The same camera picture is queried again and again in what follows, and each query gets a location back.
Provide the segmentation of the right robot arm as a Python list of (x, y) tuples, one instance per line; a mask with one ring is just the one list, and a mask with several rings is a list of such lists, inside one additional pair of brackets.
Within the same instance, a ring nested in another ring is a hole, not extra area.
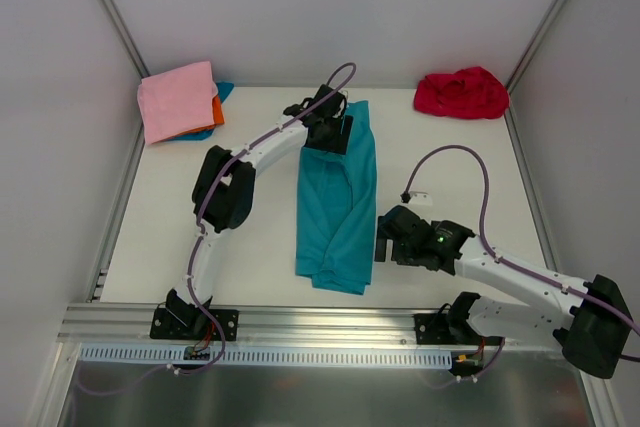
[(379, 217), (375, 260), (444, 272), (488, 285), (509, 303), (461, 293), (446, 316), (448, 335), (461, 344), (500, 337), (556, 350), (577, 369), (613, 377), (632, 330), (632, 318), (613, 280), (587, 281), (519, 266), (489, 250), (471, 229), (429, 222), (404, 205)]

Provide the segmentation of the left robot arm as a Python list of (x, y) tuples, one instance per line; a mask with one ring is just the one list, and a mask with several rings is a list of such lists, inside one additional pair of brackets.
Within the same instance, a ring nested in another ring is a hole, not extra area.
[(155, 326), (186, 338), (205, 332), (204, 309), (213, 299), (226, 238), (248, 218), (257, 177), (303, 147), (344, 155), (353, 123), (346, 108), (346, 96), (323, 84), (314, 97), (285, 108), (276, 125), (257, 139), (235, 149), (213, 146), (207, 151), (192, 192), (194, 250), (186, 274), (168, 292)]

